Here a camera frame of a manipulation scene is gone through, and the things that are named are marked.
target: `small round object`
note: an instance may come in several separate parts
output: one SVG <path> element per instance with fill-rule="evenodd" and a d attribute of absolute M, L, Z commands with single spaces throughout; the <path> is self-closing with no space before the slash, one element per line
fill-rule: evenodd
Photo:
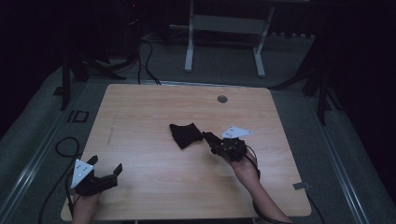
<path fill-rule="evenodd" d="M 220 95 L 220 96 L 218 96 L 218 101 L 219 101 L 220 103 L 224 104 L 224 103 L 227 103 L 228 98 L 227 98 L 227 96 L 225 96 L 225 95 Z"/>

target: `wooden table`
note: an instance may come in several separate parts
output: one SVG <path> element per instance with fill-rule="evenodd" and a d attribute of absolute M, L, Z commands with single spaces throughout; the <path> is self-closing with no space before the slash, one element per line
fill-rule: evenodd
<path fill-rule="evenodd" d="M 225 95 L 227 103 L 218 96 Z M 288 216 L 311 207 L 267 89 L 213 86 L 109 85 L 82 160 L 98 155 L 96 176 L 122 163 L 119 185 L 105 191 L 95 219 L 144 220 L 256 217 L 248 192 L 205 140 L 180 149 L 169 124 L 194 123 L 220 137 L 231 126 L 253 131 L 261 182 Z M 70 220 L 67 206 L 62 218 Z"/>

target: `wood grain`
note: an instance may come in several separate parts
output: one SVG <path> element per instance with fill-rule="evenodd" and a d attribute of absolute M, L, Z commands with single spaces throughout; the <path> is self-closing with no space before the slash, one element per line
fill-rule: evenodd
<path fill-rule="evenodd" d="M 225 95 L 228 102 L 218 102 Z M 256 217 L 248 192 L 207 142 L 181 150 L 169 124 L 194 123 L 220 137 L 231 126 L 253 131 L 262 183 L 288 216 L 311 213 L 296 164 L 267 89 L 109 85 L 82 159 L 98 155 L 97 176 L 119 163 L 119 185 L 105 191 L 95 219 L 143 220 Z M 70 220 L 67 206 L 62 218 Z"/>

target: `dark background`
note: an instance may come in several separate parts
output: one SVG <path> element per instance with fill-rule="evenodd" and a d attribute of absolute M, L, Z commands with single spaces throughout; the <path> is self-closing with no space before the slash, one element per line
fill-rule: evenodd
<path fill-rule="evenodd" d="M 114 5 L 109 6 L 106 1 L 2 0 L 0 136 L 20 115 L 45 78 L 61 66 L 64 46 L 72 43 L 73 48 L 105 62 L 109 54 L 121 55 L 125 49 L 130 52 L 136 47 L 120 43 L 138 45 L 138 41 L 134 41 L 139 35 L 134 32 L 125 35 L 127 21 L 138 18 L 142 22 L 139 24 L 147 24 L 163 38 L 168 36 L 168 24 L 188 24 L 189 1 L 143 2 L 128 2 L 137 6 L 133 11 L 136 17 L 128 18 L 131 14 L 124 11 L 124 1 L 114 1 Z M 203 7 L 196 10 L 208 14 L 265 18 L 268 9 L 264 1 L 247 1 L 240 7 L 235 7 L 235 1 L 203 2 L 206 2 Z M 396 171 L 396 4 L 390 0 L 362 0 L 344 7 L 349 2 L 276 3 L 278 8 L 270 32 L 286 36 L 315 35 L 316 41 L 304 61 L 306 68 L 322 66 L 327 59 L 324 51 L 332 55 L 331 85 L 390 197 L 396 202 L 393 178 Z"/>

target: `gray carpet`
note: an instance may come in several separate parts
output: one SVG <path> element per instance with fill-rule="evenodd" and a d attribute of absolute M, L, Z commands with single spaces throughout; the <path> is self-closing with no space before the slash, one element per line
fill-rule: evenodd
<path fill-rule="evenodd" d="M 197 45 L 193 70 L 191 73 L 185 73 L 183 71 L 185 44 L 179 42 L 171 42 L 167 45 L 153 43 L 154 51 L 148 67 L 163 83 L 175 81 L 267 87 L 294 76 L 311 43 L 312 39 L 303 37 L 291 39 L 278 36 L 269 37 L 262 54 L 267 73 L 265 78 L 257 77 L 252 51 L 248 48 Z M 149 55 L 149 46 L 143 45 L 141 53 L 142 59 L 145 60 Z M 50 138 L 49 153 L 46 154 L 30 188 L 18 204 L 10 223 L 37 221 L 41 204 L 70 162 L 69 159 L 62 158 L 55 152 L 56 143 L 67 136 L 74 136 L 80 142 L 81 150 L 84 148 L 108 83 L 136 83 L 136 66 L 118 73 L 128 77 L 127 80 L 115 81 L 95 75 L 87 84 L 73 83 L 73 90 L 78 95 L 74 96 L 73 99 L 76 101 L 65 112 L 59 111 L 61 98 L 52 95 L 55 88 L 61 85 L 60 71 L 54 73 L 43 84 L 10 131 L 1 139 L 0 177 L 2 190 L 0 199 L 1 202 L 4 202 L 12 192 L 13 185 L 25 165 L 39 148 L 46 147 L 42 146 L 42 141 Z M 148 76 L 142 73 L 142 78 L 148 79 Z M 316 99 L 307 99 L 300 94 L 303 85 L 304 82 L 300 82 L 283 91 L 273 91 L 276 108 L 300 175 L 302 180 L 311 186 L 307 193 L 318 206 L 326 223 L 355 223 L 344 190 L 333 170 L 316 118 L 310 111 L 310 106 L 315 106 Z M 354 132 L 347 116 L 342 111 L 337 111 L 333 106 L 331 108 L 332 111 L 326 112 L 327 130 L 359 193 L 361 205 L 367 212 L 368 220 L 370 223 L 396 223 L 394 204 L 384 191 L 364 152 L 359 137 Z M 71 110 L 89 111 L 88 121 L 86 123 L 66 122 Z M 62 120 L 60 125 L 53 127 L 53 124 L 60 119 Z M 74 153 L 75 148 L 76 145 L 72 141 L 65 141 L 61 145 L 62 151 L 68 153 Z M 63 203 L 64 186 L 62 182 L 49 199 L 43 223 L 64 223 L 60 219 Z M 310 216 L 293 217 L 293 220 L 297 223 L 320 223 L 318 213 L 314 208 Z"/>

